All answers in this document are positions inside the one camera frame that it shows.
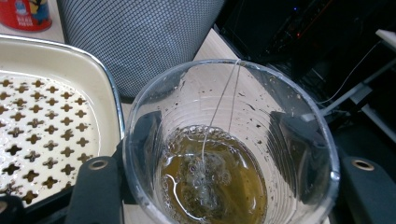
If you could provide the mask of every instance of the cord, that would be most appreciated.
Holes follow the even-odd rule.
[[[340,86],[340,88],[335,92],[335,94],[330,99],[322,101],[322,102],[315,102],[315,103],[317,105],[322,105],[322,104],[327,103],[330,100],[332,100],[338,94],[338,92],[340,92],[340,90],[343,89],[344,85],[347,83],[347,80],[353,74],[353,72],[356,70],[356,68],[358,68],[358,66],[361,65],[361,62],[363,62],[364,59],[370,54],[370,52],[373,51],[373,49],[380,43],[381,43],[381,41],[378,41],[376,44],[374,44],[371,47],[371,49],[363,56],[363,58],[358,62],[358,64],[356,64],[356,66],[352,69],[352,71],[350,71],[350,73],[347,75],[346,79],[344,80],[343,84]]]

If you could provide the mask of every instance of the tea bag string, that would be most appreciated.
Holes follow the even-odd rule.
[[[210,120],[209,126],[207,127],[207,130],[206,130],[206,132],[205,132],[205,138],[204,138],[204,143],[202,144],[202,153],[201,153],[201,154],[202,154],[202,163],[203,163],[204,169],[205,169],[205,163],[204,163],[205,144],[206,144],[207,136],[208,136],[208,134],[209,134],[209,130],[210,130],[210,128],[212,127],[213,120],[215,119],[216,114],[218,113],[221,100],[222,100],[222,98],[223,98],[223,96],[224,96],[224,92],[227,90],[228,84],[230,83],[231,77],[233,76],[233,70],[235,69],[235,67],[236,67],[240,62],[241,62],[241,60],[238,59],[238,60],[236,60],[236,62],[233,64],[233,69],[231,70],[231,74],[228,76],[228,80],[227,80],[227,82],[226,82],[226,84],[225,84],[225,86],[224,86],[224,89],[223,89],[222,93],[221,93],[220,99],[219,99],[219,101],[218,101],[218,105],[216,106],[216,109],[215,109],[215,113],[213,114],[212,120]],[[237,77],[236,77],[235,89],[234,89],[234,93],[233,93],[233,102],[234,102],[234,99],[235,99],[236,86],[237,86],[237,84],[238,84],[238,79],[239,79],[239,71],[240,71],[240,67],[238,68],[238,74],[237,74]],[[230,131],[230,128],[231,128],[231,120],[232,120],[232,119],[233,119],[233,107],[232,107],[232,110],[231,110],[231,118],[230,118],[230,123],[229,123],[229,127],[228,127],[228,132]]]

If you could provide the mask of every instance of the tea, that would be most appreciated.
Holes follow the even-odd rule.
[[[176,130],[167,139],[157,175],[163,207],[180,223],[261,223],[264,219],[267,196],[260,167],[247,147],[222,129]]]

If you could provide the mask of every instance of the can label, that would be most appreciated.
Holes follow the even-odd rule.
[[[17,30],[46,30],[52,23],[48,0],[0,0],[0,22]]]

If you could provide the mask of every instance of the clear plastic cup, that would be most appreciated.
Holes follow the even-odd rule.
[[[132,194],[152,219],[177,222],[158,185],[169,136],[211,121],[211,127],[240,140],[259,165],[267,197],[262,223],[320,223],[329,214],[338,192],[339,161],[313,100],[267,67],[208,60],[158,75],[134,100],[124,165]]]

